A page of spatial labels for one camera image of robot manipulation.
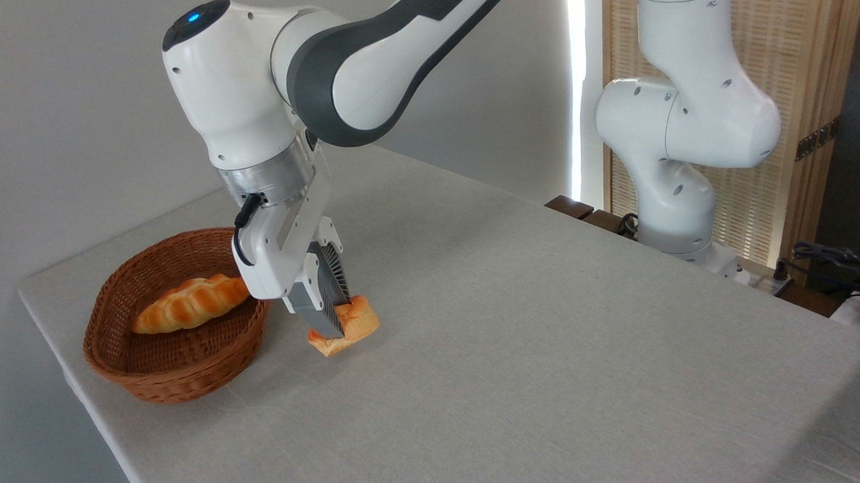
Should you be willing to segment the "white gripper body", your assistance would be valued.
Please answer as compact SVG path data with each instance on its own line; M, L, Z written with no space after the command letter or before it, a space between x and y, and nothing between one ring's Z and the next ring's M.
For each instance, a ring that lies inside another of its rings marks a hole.
M320 149L287 149L254 167L228 172L241 207L232 253L251 296L286 297L301 281L318 299L317 256L307 252L331 196L331 170Z

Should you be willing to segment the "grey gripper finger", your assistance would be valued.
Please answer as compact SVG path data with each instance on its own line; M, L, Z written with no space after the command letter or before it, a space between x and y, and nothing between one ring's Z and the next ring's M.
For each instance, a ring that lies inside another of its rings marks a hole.
M313 236L307 252L317 256L319 285L326 290L327 301L333 306L349 304L352 294L340 258L343 245L332 219L322 217Z
M314 304L301 281L295 281L289 294L282 298L290 313L303 317L311 329L327 339L344 337L343 324L336 314L336 306L346 301L345 282L335 278L318 280L318 299Z

